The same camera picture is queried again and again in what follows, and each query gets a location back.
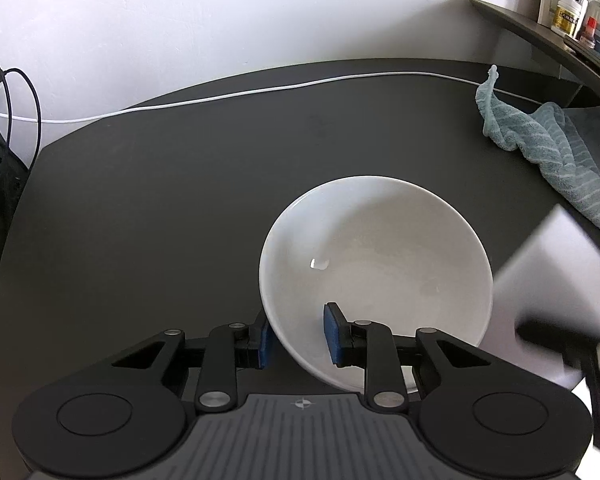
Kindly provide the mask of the white sponge block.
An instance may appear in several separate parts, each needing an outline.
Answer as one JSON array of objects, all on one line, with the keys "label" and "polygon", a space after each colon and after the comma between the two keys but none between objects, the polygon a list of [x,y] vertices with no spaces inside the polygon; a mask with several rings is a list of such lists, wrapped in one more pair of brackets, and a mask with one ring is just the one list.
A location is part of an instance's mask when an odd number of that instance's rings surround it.
[{"label": "white sponge block", "polygon": [[516,323],[530,314],[600,331],[600,250],[561,206],[495,275],[492,315],[480,348],[573,389],[582,380],[578,370],[517,338]]}]

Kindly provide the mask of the white ceramic bowl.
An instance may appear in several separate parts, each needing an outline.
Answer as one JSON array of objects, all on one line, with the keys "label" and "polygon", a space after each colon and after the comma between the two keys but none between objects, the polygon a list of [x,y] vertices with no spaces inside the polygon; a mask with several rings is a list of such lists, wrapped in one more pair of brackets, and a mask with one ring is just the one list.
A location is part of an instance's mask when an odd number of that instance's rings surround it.
[{"label": "white ceramic bowl", "polygon": [[323,310],[385,324],[401,336],[434,327],[476,346],[492,313],[490,261],[451,205],[398,179],[333,180],[276,219],[259,263],[262,304],[279,342],[333,387],[363,389],[363,371],[332,362]]}]

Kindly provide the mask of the green striped towel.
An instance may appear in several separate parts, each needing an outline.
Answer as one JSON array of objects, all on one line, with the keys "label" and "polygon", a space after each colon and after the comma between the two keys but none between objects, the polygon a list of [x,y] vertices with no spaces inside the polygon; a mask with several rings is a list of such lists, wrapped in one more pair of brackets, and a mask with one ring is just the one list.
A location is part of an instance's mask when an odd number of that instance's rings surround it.
[{"label": "green striped towel", "polygon": [[495,95],[498,68],[478,85],[482,133],[506,152],[521,152],[563,198],[600,229],[600,168],[568,112],[553,102],[527,114]]}]

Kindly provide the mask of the red cap small bottle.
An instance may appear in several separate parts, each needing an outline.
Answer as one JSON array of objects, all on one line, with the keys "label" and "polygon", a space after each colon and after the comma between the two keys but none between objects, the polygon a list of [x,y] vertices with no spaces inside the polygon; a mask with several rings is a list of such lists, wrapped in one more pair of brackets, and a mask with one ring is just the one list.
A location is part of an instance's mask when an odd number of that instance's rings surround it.
[{"label": "red cap small bottle", "polygon": [[592,16],[589,16],[584,22],[578,36],[578,41],[588,49],[595,49],[595,31],[597,21]]}]

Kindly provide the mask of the white pill bottle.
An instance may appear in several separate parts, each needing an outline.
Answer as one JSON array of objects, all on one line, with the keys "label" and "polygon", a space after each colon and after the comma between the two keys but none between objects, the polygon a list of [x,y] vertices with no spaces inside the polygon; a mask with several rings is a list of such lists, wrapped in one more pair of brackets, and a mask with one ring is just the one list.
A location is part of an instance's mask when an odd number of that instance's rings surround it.
[{"label": "white pill bottle", "polygon": [[576,36],[582,15],[581,0],[558,0],[550,29],[560,36]]}]

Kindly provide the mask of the dark wall shelf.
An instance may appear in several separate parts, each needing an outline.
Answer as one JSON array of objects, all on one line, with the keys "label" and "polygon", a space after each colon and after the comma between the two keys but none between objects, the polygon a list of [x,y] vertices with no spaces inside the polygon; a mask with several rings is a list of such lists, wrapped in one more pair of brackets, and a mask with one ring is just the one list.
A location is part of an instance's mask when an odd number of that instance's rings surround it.
[{"label": "dark wall shelf", "polygon": [[552,60],[576,76],[582,84],[600,97],[600,61],[576,55],[579,45],[570,37],[562,37],[550,29],[514,11],[494,6],[482,0],[469,0],[472,6],[488,21],[498,24],[526,40]]}]

